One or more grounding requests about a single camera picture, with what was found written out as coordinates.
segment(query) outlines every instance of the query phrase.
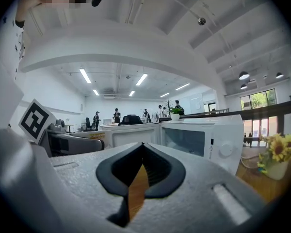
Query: air vent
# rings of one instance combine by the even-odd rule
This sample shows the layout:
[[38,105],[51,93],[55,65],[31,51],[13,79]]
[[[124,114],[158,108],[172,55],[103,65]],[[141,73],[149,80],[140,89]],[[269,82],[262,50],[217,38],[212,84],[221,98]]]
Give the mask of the air vent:
[[103,98],[104,99],[115,99],[115,95],[113,95],[113,94],[106,94],[106,95],[103,95]]
[[248,83],[255,83],[256,80],[255,79],[251,79]]

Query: white appliance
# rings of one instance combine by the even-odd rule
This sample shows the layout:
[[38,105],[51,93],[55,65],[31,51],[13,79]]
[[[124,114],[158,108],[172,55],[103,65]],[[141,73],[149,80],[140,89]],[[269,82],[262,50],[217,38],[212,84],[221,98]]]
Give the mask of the white appliance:
[[107,125],[107,124],[111,124],[111,123],[112,123],[112,119],[103,119],[102,120],[102,124]]
[[161,143],[160,125],[158,123],[122,126],[104,125],[101,130],[112,131],[110,142],[113,148],[132,142]]
[[202,156],[236,174],[243,149],[240,115],[192,118],[162,123],[105,126],[112,147],[149,142]]

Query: office chair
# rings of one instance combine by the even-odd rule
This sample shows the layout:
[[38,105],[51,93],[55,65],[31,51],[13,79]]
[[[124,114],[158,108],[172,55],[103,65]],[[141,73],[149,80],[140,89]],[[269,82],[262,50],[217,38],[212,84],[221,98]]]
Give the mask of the office chair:
[[139,116],[133,116],[133,115],[128,115],[124,116],[122,122],[118,124],[118,126],[121,125],[134,125],[134,124],[142,124],[142,121],[140,120]]
[[93,125],[91,125],[91,123],[90,123],[90,121],[89,121],[89,118],[87,117],[86,119],[85,119],[85,121],[86,121],[86,129],[92,129],[92,127],[93,127]]

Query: window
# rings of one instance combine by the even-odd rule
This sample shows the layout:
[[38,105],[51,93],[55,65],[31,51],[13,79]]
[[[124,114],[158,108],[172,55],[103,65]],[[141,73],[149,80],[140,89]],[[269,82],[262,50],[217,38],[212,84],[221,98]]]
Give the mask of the window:
[[241,97],[242,110],[251,110],[277,104],[275,89]]
[[[243,121],[244,137],[259,137],[259,135],[269,136],[277,133],[277,117],[259,120],[246,120]],[[251,144],[244,142],[247,147],[266,147],[265,142],[253,141]]]
[[215,105],[215,103],[204,104],[204,111],[205,111],[205,112],[212,111],[213,109],[216,110],[216,105]]

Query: person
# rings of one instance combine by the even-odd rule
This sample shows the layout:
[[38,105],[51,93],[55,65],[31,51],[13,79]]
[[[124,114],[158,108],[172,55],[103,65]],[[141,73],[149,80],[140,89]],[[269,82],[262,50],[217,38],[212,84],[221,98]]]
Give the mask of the person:
[[115,109],[115,113],[113,114],[114,123],[120,123],[121,113],[119,113],[118,109]]
[[162,116],[163,117],[168,117],[168,112],[167,112],[167,108],[164,107],[163,110],[162,110]]
[[184,109],[179,105],[179,100],[175,100],[175,102],[176,102],[175,108],[180,108],[181,109],[181,111],[179,112],[179,115],[180,116],[184,115]]
[[159,110],[155,113],[155,118],[156,118],[155,122],[158,122],[159,118],[162,117],[162,116],[163,116],[163,114],[162,114],[162,106],[159,105]]
[[151,123],[151,118],[149,112],[145,109],[144,117],[146,118],[146,123]]
[[101,121],[101,119],[99,119],[98,114],[99,114],[99,111],[96,111],[96,115],[94,116],[95,131],[98,131],[99,121]]
[[23,43],[25,17],[28,11],[41,4],[52,6],[74,3],[75,0],[15,0],[0,20],[0,129],[18,127],[12,122],[15,109],[24,93],[16,83],[19,61],[25,56],[26,46]]

